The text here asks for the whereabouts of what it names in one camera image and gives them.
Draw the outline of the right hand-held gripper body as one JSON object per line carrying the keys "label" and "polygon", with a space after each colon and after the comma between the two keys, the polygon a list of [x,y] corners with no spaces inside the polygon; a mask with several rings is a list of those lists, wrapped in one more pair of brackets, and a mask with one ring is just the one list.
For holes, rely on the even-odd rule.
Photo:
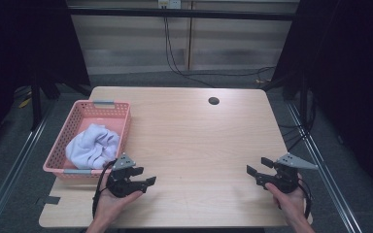
{"label": "right hand-held gripper body", "polygon": [[298,188],[298,170],[310,169],[317,170],[318,166],[308,162],[289,152],[273,161],[275,175],[266,175],[258,172],[258,177],[255,179],[257,185],[266,188],[267,183],[272,183],[283,193],[291,193]]}

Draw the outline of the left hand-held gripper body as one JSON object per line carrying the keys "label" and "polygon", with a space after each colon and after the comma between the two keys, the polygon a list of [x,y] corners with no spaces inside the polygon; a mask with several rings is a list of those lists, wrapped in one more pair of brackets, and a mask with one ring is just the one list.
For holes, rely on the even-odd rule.
{"label": "left hand-held gripper body", "polygon": [[115,161],[107,179],[106,187],[118,198],[123,198],[135,191],[140,191],[136,187],[137,182],[130,180],[131,177],[127,174],[127,170],[130,167],[137,167],[136,163],[123,153]]}

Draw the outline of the lavender printed towel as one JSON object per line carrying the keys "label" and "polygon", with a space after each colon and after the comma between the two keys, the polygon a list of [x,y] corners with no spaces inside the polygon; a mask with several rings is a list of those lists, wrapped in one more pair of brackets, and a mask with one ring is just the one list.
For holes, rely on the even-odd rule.
{"label": "lavender printed towel", "polygon": [[116,158],[119,141],[118,133],[92,123],[71,140],[65,154],[78,169],[103,169]]}

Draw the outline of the pink plastic basket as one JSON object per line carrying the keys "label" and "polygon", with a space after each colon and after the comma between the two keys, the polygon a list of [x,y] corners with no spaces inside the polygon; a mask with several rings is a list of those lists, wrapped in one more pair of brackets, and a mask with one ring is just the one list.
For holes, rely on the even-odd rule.
{"label": "pink plastic basket", "polygon": [[119,157],[125,150],[131,121],[130,104],[117,101],[76,101],[51,148],[43,170],[63,180],[95,179],[102,170],[78,169],[67,157],[67,145],[91,124],[104,125],[119,136]]}

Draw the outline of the person's left hand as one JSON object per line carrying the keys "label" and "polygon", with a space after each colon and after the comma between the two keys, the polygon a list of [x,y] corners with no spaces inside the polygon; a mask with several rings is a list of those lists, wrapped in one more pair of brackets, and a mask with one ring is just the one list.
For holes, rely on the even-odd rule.
{"label": "person's left hand", "polygon": [[123,209],[143,195],[142,191],[135,191],[123,198],[117,198],[108,189],[100,194],[95,212],[94,222],[109,226],[115,221]]}

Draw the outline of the person's right hand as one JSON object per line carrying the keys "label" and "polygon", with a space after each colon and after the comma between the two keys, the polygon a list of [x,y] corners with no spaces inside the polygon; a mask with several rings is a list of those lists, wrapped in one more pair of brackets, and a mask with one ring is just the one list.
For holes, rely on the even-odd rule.
{"label": "person's right hand", "polygon": [[300,187],[291,193],[283,193],[272,183],[265,186],[272,194],[276,206],[283,212],[289,226],[296,228],[307,222],[304,216],[304,193]]}

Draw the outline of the black metal stand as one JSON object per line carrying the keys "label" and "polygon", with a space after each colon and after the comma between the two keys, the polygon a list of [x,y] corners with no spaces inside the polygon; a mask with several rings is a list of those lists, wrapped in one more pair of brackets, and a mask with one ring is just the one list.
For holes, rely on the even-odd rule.
{"label": "black metal stand", "polygon": [[31,78],[31,100],[33,109],[33,122],[31,130],[34,131],[39,126],[42,120],[41,91],[39,79],[36,73],[34,73]]}

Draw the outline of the black curtain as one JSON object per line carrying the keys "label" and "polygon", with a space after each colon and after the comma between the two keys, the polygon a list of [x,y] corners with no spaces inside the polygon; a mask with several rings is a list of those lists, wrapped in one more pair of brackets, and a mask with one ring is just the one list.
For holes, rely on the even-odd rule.
{"label": "black curtain", "polygon": [[373,0],[299,0],[271,85],[311,88],[373,179]]}
{"label": "black curtain", "polygon": [[0,0],[0,123],[36,73],[40,91],[64,83],[88,94],[90,80],[66,0]]}

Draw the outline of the metal floor rail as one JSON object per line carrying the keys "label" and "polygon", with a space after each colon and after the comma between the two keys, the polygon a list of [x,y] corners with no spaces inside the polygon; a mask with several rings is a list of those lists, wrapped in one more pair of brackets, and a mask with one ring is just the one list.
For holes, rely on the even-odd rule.
{"label": "metal floor rail", "polygon": [[51,114],[54,105],[54,102],[49,102],[44,108],[43,114],[38,118],[38,123],[34,124],[28,131],[28,135],[25,138],[22,147],[19,150],[14,150],[17,155],[14,157],[11,164],[4,165],[0,160],[0,173],[3,174],[3,180],[0,183],[0,216],[5,209],[11,194],[15,190],[21,173],[31,157],[32,151],[45,130],[49,115]]}
{"label": "metal floor rail", "polygon": [[355,214],[353,213],[338,184],[330,173],[326,162],[324,161],[322,154],[318,146],[316,145],[312,135],[301,124],[301,115],[297,110],[296,105],[289,101],[286,102],[286,105],[288,107],[292,120],[297,125],[298,131],[300,132],[301,138],[307,148],[307,151],[309,152],[315,164],[318,166],[318,171],[325,185],[325,188],[328,191],[328,194],[331,197],[331,200],[334,203],[335,208],[339,216],[341,217],[347,231],[349,233],[363,233],[361,227],[358,224]]}

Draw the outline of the black horizontal frame bar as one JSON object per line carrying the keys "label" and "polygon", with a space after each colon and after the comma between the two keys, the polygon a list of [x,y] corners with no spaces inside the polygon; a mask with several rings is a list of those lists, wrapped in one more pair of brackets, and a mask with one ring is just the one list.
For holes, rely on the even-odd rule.
{"label": "black horizontal frame bar", "polygon": [[117,17],[186,17],[186,18],[221,18],[292,21],[298,19],[297,14],[203,11],[203,10],[171,10],[171,9],[121,9],[121,8],[87,8],[69,7],[71,15],[80,16],[117,16]]}

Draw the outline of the white wall socket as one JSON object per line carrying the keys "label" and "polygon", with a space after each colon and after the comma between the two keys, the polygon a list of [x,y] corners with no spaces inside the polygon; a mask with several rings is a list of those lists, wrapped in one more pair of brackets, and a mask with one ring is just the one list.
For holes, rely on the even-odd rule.
{"label": "white wall socket", "polygon": [[182,8],[181,0],[157,0],[159,9],[180,10]]}

